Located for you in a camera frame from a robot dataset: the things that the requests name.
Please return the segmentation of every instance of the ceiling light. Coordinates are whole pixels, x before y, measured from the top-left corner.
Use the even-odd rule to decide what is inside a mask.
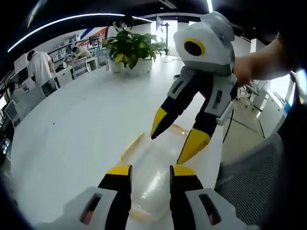
[[[207,0],[207,5],[208,5],[209,13],[211,13],[213,11],[212,0]]]
[[[71,16],[71,17],[67,17],[67,18],[62,18],[62,19],[59,19],[59,20],[56,20],[54,22],[51,22],[51,23],[48,23],[46,25],[43,25],[33,31],[31,31],[30,33],[28,33],[27,35],[25,35],[24,37],[22,37],[18,42],[16,42],[14,45],[11,46],[11,48],[8,49],[8,52],[10,52],[12,49],[14,49],[18,44],[20,44],[22,41],[24,41],[25,39],[27,39],[29,36],[35,34],[36,32],[50,26],[50,25],[53,25],[55,23],[60,23],[62,21],[66,21],[68,19],[74,19],[74,18],[80,18],[80,17],[88,17],[88,16],[125,16],[124,14],[118,14],[118,13],[88,13],[88,14],[81,14],[81,15],[75,15],[75,16]],[[134,19],[139,19],[139,20],[143,20],[143,21],[146,21],[146,22],[149,22],[149,23],[152,23],[153,21],[151,20],[148,20],[148,19],[144,19],[144,18],[139,18],[139,17],[134,17]]]

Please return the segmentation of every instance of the black ceiling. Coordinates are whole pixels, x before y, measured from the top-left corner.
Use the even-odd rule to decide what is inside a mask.
[[[13,62],[25,52],[37,45],[68,32],[84,28],[106,26],[116,18],[109,17],[83,17],[61,22],[36,33],[20,43],[10,53],[7,50],[21,37],[32,30],[49,22],[83,13],[108,12],[122,13],[133,16],[144,16],[164,12],[187,12],[196,14],[208,13],[206,0],[168,0],[177,8],[170,9],[159,0],[41,0],[40,8],[35,14],[29,28],[28,19],[31,10],[38,0],[6,1],[7,9],[11,12],[1,14],[3,24],[2,41],[0,47],[0,78],[12,66]],[[270,9],[268,1],[264,0],[212,0],[213,9],[224,14],[235,28],[237,35],[247,39],[259,38],[268,43],[276,35],[273,24],[268,24]]]

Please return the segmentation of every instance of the white robot head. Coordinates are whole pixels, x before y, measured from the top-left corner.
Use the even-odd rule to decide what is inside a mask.
[[[229,21],[216,11],[174,34],[177,52],[187,67],[222,75],[232,72],[234,39]]]

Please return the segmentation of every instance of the human hand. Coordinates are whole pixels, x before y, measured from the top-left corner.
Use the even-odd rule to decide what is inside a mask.
[[[250,57],[237,57],[234,64],[234,74],[238,87],[248,84],[252,80],[252,61]]]

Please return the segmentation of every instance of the potted plant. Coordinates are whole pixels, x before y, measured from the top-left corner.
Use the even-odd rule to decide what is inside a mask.
[[[152,34],[133,34],[122,30],[115,37],[108,39],[106,47],[109,56],[115,63],[123,63],[130,74],[148,73],[156,54],[161,55],[165,44],[157,42],[157,36]]]

